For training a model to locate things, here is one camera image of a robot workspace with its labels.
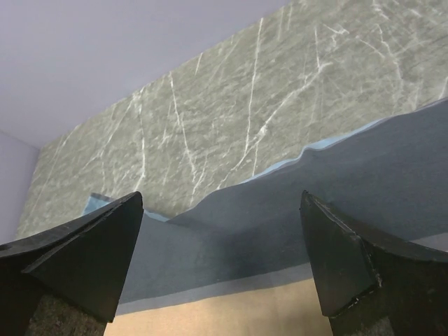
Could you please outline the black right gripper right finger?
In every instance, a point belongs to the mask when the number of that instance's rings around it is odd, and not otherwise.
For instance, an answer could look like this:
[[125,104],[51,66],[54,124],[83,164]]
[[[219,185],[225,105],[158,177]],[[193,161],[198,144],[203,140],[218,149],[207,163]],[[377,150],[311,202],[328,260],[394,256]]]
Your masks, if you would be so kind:
[[307,191],[300,216],[334,335],[447,334],[447,253],[355,220]]

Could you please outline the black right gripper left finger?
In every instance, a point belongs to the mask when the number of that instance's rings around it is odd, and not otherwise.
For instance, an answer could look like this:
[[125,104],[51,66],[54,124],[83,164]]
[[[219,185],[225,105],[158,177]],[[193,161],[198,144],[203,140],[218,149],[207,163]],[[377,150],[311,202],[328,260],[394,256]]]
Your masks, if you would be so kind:
[[133,192],[1,245],[2,335],[103,335],[116,315],[143,217]]

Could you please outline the blue-grey pillowcase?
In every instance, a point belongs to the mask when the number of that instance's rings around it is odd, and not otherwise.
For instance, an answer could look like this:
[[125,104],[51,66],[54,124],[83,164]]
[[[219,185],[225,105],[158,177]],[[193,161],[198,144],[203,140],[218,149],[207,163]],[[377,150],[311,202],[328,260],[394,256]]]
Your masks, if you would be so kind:
[[146,211],[120,315],[312,275],[304,191],[409,242],[447,248],[447,100],[307,146],[173,218]]

